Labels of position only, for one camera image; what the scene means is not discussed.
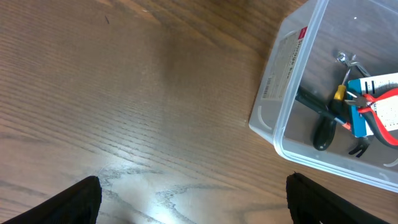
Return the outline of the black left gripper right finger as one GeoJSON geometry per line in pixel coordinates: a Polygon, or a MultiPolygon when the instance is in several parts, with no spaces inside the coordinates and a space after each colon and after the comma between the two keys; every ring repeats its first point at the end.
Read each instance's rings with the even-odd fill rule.
{"type": "Polygon", "coordinates": [[[300,173],[287,177],[286,193],[295,224],[385,223],[300,173]]]}

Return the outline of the yellow black screwdriver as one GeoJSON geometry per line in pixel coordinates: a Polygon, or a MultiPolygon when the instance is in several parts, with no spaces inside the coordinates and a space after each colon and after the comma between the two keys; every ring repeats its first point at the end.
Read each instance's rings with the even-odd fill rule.
{"type": "MultiPolygon", "coordinates": [[[[333,99],[329,102],[328,109],[338,117],[343,117],[344,111],[344,97],[346,92],[345,82],[347,81],[351,69],[349,68],[345,74],[345,77],[337,88],[333,99]]],[[[315,135],[313,137],[313,146],[316,150],[326,150],[333,141],[335,135],[337,122],[334,119],[322,117],[318,124],[315,135]]]]}

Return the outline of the clear plastic container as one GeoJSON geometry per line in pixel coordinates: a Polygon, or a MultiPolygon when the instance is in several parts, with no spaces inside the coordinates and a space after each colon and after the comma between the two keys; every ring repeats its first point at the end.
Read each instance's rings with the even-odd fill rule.
{"type": "Polygon", "coordinates": [[[397,190],[397,1],[309,0],[282,22],[250,128],[285,159],[397,190]]]}

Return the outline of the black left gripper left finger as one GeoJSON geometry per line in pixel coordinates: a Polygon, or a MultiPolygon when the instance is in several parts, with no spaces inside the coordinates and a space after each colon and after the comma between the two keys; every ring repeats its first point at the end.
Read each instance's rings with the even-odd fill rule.
{"type": "Polygon", "coordinates": [[[5,224],[95,224],[101,201],[100,180],[91,175],[5,224]]]}

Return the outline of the silver double ended wrench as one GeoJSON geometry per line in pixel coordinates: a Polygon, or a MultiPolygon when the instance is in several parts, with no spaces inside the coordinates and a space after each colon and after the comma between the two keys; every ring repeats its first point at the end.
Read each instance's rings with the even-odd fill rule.
{"type": "Polygon", "coordinates": [[[337,61],[345,64],[347,67],[356,67],[364,77],[370,77],[370,73],[365,69],[365,67],[355,59],[349,59],[344,52],[338,52],[336,57],[337,61]]]}

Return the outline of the small black handled hammer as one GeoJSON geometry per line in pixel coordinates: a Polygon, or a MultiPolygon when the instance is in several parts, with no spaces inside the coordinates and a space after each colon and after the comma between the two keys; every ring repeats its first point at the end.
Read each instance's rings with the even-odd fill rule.
{"type": "Polygon", "coordinates": [[[340,124],[343,128],[347,129],[348,131],[351,131],[351,123],[345,117],[338,117],[337,115],[334,115],[328,109],[327,104],[325,104],[321,99],[317,98],[313,93],[306,90],[305,88],[301,86],[298,88],[295,100],[320,115],[318,124],[320,123],[322,117],[327,117],[329,119],[334,119],[337,122],[337,124],[340,124]]]}

